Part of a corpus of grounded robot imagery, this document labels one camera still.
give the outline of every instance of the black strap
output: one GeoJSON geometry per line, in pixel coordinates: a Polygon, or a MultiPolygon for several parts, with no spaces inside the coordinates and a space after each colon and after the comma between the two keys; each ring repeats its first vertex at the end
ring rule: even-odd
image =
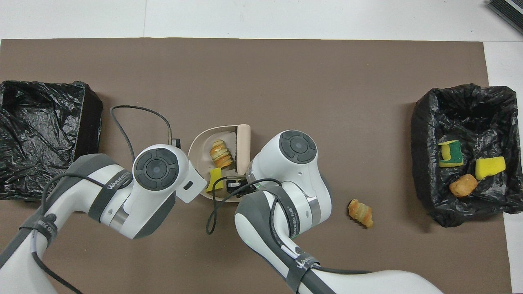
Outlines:
{"type": "Polygon", "coordinates": [[[313,264],[319,264],[319,262],[314,256],[305,252],[296,257],[294,261],[295,264],[290,266],[285,282],[294,293],[298,293],[298,287],[300,287],[301,279],[303,279],[305,273],[313,264]]]}
{"type": "Polygon", "coordinates": [[[300,233],[300,218],[298,217],[298,212],[296,211],[296,206],[294,206],[292,199],[281,186],[272,186],[264,188],[264,190],[273,194],[274,197],[278,199],[278,202],[280,202],[283,212],[287,217],[289,237],[296,237],[300,233]]]}
{"type": "Polygon", "coordinates": [[[37,230],[47,238],[47,247],[51,245],[58,234],[58,228],[54,222],[39,213],[31,215],[18,229],[37,230]]]}
{"type": "Polygon", "coordinates": [[[102,187],[95,200],[93,201],[93,204],[89,208],[89,217],[91,217],[95,221],[100,222],[101,214],[104,212],[104,209],[109,204],[109,201],[111,201],[112,197],[116,194],[116,191],[120,187],[125,187],[124,184],[128,185],[131,182],[131,179],[131,172],[127,169],[122,169],[120,172],[114,175],[114,177],[112,177],[102,187]]]}

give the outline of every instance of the green and yellow sponge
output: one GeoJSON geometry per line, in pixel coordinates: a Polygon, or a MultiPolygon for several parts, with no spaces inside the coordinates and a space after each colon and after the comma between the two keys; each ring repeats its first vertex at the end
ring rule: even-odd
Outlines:
{"type": "Polygon", "coordinates": [[[463,165],[463,154],[461,154],[461,144],[458,140],[447,141],[438,145],[441,146],[441,157],[443,157],[443,160],[439,161],[440,167],[463,165]]]}
{"type": "Polygon", "coordinates": [[[479,158],[476,160],[476,179],[483,180],[486,176],[496,175],[506,169],[503,156],[479,158]]]}

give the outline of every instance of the yellow sponge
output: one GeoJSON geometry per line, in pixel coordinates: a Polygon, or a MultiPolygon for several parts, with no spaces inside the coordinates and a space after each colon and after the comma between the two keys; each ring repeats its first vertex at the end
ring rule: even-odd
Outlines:
{"type": "Polygon", "coordinates": [[[504,171],[505,168],[505,159],[503,156],[480,158],[476,160],[476,179],[482,180],[486,176],[493,176],[504,171]]]}
{"type": "MultiPolygon", "coordinates": [[[[205,192],[207,192],[207,193],[211,192],[212,185],[214,185],[214,182],[216,182],[221,177],[222,177],[221,168],[217,167],[217,168],[211,169],[211,180],[209,181],[209,187],[207,187],[207,189],[205,189],[205,192]]],[[[220,181],[219,183],[217,183],[215,189],[216,190],[223,189],[223,181],[220,181]]]]}

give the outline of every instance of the black cable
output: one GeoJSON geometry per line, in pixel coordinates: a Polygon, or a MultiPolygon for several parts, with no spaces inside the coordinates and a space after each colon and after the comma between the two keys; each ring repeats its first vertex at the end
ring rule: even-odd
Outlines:
{"type": "MultiPolygon", "coordinates": [[[[51,185],[56,182],[57,180],[63,178],[63,177],[78,177],[78,178],[81,178],[81,179],[86,179],[100,187],[103,187],[104,185],[100,182],[98,182],[97,180],[95,179],[92,179],[90,177],[87,177],[87,176],[84,176],[84,175],[81,175],[81,174],[77,174],[77,173],[64,173],[64,174],[60,174],[54,178],[52,178],[45,186],[45,188],[43,189],[43,192],[42,192],[42,202],[41,202],[41,214],[42,216],[45,216],[46,215],[46,212],[47,212],[47,195],[49,194],[49,189],[51,188],[51,185]]],[[[36,264],[46,273],[48,274],[49,276],[53,277],[55,280],[57,280],[59,283],[61,283],[62,285],[68,287],[69,289],[71,289],[73,292],[75,293],[82,293],[80,292],[80,290],[78,290],[77,288],[75,288],[73,285],[69,284],[66,280],[64,280],[63,278],[61,278],[59,275],[57,275],[55,272],[53,272],[50,268],[48,268],[43,262],[42,260],[38,257],[38,254],[36,252],[36,249],[35,251],[31,252],[31,255],[33,256],[33,259],[35,260],[36,264]]]]}
{"type": "Polygon", "coordinates": [[[334,269],[334,268],[323,267],[318,264],[312,265],[312,268],[321,270],[322,272],[333,273],[333,274],[342,274],[342,275],[362,275],[362,274],[371,273],[368,270],[334,269]]]}
{"type": "Polygon", "coordinates": [[[127,142],[127,146],[129,147],[129,151],[131,151],[131,156],[132,156],[132,161],[134,162],[134,159],[135,159],[135,156],[134,156],[134,150],[132,148],[132,144],[131,144],[131,141],[129,140],[129,137],[127,136],[126,132],[123,130],[122,126],[120,125],[120,123],[118,122],[118,119],[116,119],[116,116],[114,114],[114,110],[116,108],[133,108],[133,109],[139,109],[139,110],[145,110],[145,111],[148,111],[152,114],[155,114],[157,115],[158,117],[160,117],[161,119],[163,119],[163,121],[165,121],[165,123],[167,124],[167,128],[170,129],[170,124],[169,122],[167,121],[167,119],[162,116],[161,114],[155,112],[154,110],[151,110],[151,109],[148,109],[148,108],[145,108],[145,107],[140,107],[140,106],[134,106],[134,105],[116,105],[116,106],[113,106],[109,109],[109,113],[111,114],[111,117],[112,119],[115,121],[116,123],[116,126],[118,127],[118,129],[120,130],[120,132],[122,133],[123,135],[123,138],[126,140],[127,142]]]}
{"type": "MultiPolygon", "coordinates": [[[[221,177],[212,184],[212,204],[214,206],[214,209],[216,209],[216,184],[225,179],[229,179],[229,177],[221,177]]],[[[210,233],[209,233],[209,223],[207,223],[207,227],[206,227],[207,234],[210,235],[210,234],[212,234],[212,232],[214,232],[214,228],[216,227],[217,221],[218,221],[218,213],[215,213],[214,218],[213,218],[213,223],[212,223],[212,231],[210,233]]]]}
{"type": "MultiPolygon", "coordinates": [[[[276,242],[276,244],[280,247],[285,246],[287,247],[283,241],[278,237],[278,234],[276,233],[276,227],[274,226],[274,212],[276,210],[276,204],[278,203],[278,198],[274,197],[274,201],[272,202],[272,207],[270,208],[270,216],[269,216],[269,226],[270,226],[270,234],[272,236],[272,239],[276,242]]],[[[333,274],[342,274],[342,275],[360,275],[360,274],[368,274],[371,273],[367,270],[344,270],[344,269],[333,269],[328,267],[322,267],[319,264],[313,264],[313,268],[321,270],[323,272],[327,273],[333,273],[333,274]]]]}
{"type": "Polygon", "coordinates": [[[79,294],[82,294],[82,292],[80,292],[80,290],[78,290],[76,287],[74,287],[73,285],[69,284],[66,280],[62,279],[59,275],[55,274],[52,270],[50,270],[48,267],[46,267],[45,264],[43,264],[42,260],[38,257],[38,254],[36,253],[36,251],[34,252],[31,252],[31,255],[33,256],[33,259],[35,260],[36,264],[46,273],[48,274],[49,276],[53,277],[55,280],[57,280],[58,282],[60,282],[62,285],[68,287],[69,289],[71,289],[73,292],[75,293],[79,293],[79,294]]]}
{"type": "Polygon", "coordinates": [[[61,179],[63,177],[77,177],[77,178],[82,178],[82,179],[86,179],[100,187],[103,187],[104,185],[102,183],[100,183],[99,181],[95,180],[95,179],[92,179],[90,177],[87,177],[87,176],[84,176],[84,175],[81,175],[81,174],[77,174],[77,173],[63,173],[63,174],[60,174],[54,178],[52,178],[48,183],[47,185],[45,186],[45,188],[43,189],[43,192],[42,192],[42,202],[41,202],[41,206],[42,206],[42,211],[41,211],[41,214],[42,216],[45,216],[45,213],[47,212],[47,207],[46,207],[46,200],[47,200],[47,194],[49,194],[49,189],[51,188],[51,185],[56,182],[58,179],[61,179]]]}
{"type": "Polygon", "coordinates": [[[214,232],[214,228],[216,227],[216,217],[218,216],[218,209],[227,201],[229,200],[231,197],[233,197],[234,195],[246,190],[249,186],[252,186],[254,184],[258,184],[260,182],[274,182],[276,184],[278,184],[279,186],[281,186],[281,182],[278,181],[277,179],[273,179],[273,178],[263,178],[263,179],[257,179],[255,181],[252,181],[248,184],[245,184],[243,186],[241,186],[240,188],[232,191],[229,195],[227,195],[227,197],[225,197],[222,201],[220,201],[220,203],[218,203],[218,205],[214,206],[214,210],[211,212],[211,215],[209,216],[209,219],[207,220],[207,225],[205,227],[205,231],[207,232],[207,235],[210,235],[212,234],[212,232],[214,232]],[[215,221],[213,223],[213,226],[211,228],[211,230],[209,231],[209,224],[211,223],[211,219],[214,217],[215,221]]]}

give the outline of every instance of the brown paper mat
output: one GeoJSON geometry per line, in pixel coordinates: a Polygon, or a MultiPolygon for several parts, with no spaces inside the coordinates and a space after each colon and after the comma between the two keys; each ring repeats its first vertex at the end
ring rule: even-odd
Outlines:
{"type": "MultiPolygon", "coordinates": [[[[282,130],[304,131],[318,145],[333,210],[295,241],[323,266],[408,270],[446,293],[510,292],[502,216],[444,229],[425,215],[411,177],[413,103],[433,87],[487,86],[481,43],[3,40],[0,54],[1,81],[88,83],[105,107],[100,151],[126,168],[127,146],[108,115],[117,104],[161,112],[186,152],[215,126],[251,125],[253,155],[282,130]],[[373,229],[348,219],[353,198],[373,208],[373,229]]],[[[117,115],[137,152],[164,142],[165,126],[153,115],[117,115]]],[[[153,235],[134,241],[76,213],[44,261],[86,293],[290,292],[241,242],[235,204],[205,234],[211,208],[202,196],[179,201],[153,235]]],[[[24,203],[0,202],[1,248],[31,213],[24,203]]]]}

